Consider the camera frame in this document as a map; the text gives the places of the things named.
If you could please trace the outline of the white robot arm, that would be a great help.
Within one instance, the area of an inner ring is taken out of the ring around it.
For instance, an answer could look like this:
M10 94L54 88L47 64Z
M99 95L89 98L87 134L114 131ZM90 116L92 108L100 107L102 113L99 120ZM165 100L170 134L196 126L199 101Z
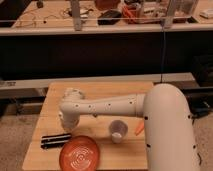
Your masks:
M69 88L59 114L62 125L70 130L77 127L82 115L140 117L149 171L200 171L189 105L171 84L157 84L146 93L92 100Z

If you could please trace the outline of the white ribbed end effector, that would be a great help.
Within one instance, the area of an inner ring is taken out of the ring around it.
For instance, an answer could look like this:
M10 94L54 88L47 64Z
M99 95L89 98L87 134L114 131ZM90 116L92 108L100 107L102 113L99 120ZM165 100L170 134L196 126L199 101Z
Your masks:
M67 88L59 103L59 118L66 132L72 132L80 121L80 114L74 111L75 103L83 100L84 94L75 88Z

